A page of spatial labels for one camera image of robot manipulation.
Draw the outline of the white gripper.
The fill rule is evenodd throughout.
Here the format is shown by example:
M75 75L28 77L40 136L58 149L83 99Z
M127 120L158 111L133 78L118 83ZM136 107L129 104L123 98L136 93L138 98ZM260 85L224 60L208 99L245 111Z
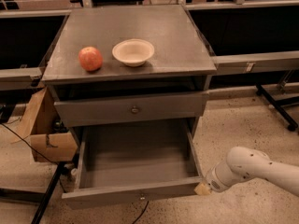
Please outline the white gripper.
M211 194L211 189L216 192L224 192L229 189L232 184L232 171L226 161L220 161L212 167L206 174L206 183L199 183L194 192L199 196L207 196Z

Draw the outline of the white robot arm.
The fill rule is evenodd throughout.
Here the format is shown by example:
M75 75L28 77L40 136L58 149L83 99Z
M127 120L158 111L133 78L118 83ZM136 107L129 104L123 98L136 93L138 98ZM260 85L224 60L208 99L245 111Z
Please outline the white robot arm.
M224 192L233 185L260 178L299 196L299 167L271 161L262 151L233 147L194 189L197 195Z

